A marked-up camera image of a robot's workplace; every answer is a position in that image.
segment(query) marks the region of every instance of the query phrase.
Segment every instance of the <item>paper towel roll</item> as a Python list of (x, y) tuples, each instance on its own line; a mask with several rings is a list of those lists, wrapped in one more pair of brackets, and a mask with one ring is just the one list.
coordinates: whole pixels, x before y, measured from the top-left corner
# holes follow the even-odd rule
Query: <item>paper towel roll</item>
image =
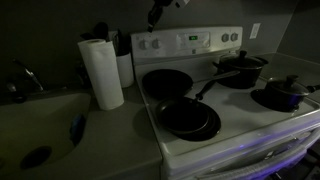
[(131, 86), (134, 82), (131, 53), (124, 56), (117, 56), (117, 64), (121, 87)]
[(112, 42), (93, 39), (79, 42), (78, 46), (99, 107), (110, 110), (122, 105), (124, 99)]

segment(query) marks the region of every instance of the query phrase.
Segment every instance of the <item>faucet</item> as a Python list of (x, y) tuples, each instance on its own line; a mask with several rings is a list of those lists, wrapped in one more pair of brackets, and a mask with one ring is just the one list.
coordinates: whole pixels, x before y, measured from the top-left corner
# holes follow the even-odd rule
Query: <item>faucet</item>
[(37, 84), (38, 86), (38, 90), (39, 91), (43, 91), (43, 86), (42, 84), (40, 83), (40, 81), (38, 80), (38, 78), (34, 75), (34, 73), (32, 71), (30, 71), (26, 65), (24, 65), (23, 63), (21, 63), (19, 60), (17, 59), (13, 59), (12, 62), (16, 63), (17, 65), (21, 66), (22, 68), (24, 68), (24, 71), (26, 73), (26, 75), (28, 77), (30, 77), (32, 79), (32, 81)]

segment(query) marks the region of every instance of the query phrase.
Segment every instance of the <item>gray wall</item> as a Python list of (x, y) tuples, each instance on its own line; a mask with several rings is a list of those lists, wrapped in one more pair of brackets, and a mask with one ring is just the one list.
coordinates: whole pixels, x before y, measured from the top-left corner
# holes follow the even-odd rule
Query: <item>gray wall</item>
[[(276, 52), (298, 0), (191, 0), (183, 9), (173, 4), (155, 29), (237, 25), (244, 28), (243, 49), (249, 54)], [(77, 42), (99, 21), (125, 34), (146, 31), (153, 0), (1, 0), (0, 90), (5, 78), (21, 72), (17, 58), (47, 84), (77, 82)], [(253, 23), (262, 23), (249, 40)]]
[(320, 1), (301, 0), (278, 52), (320, 63)]

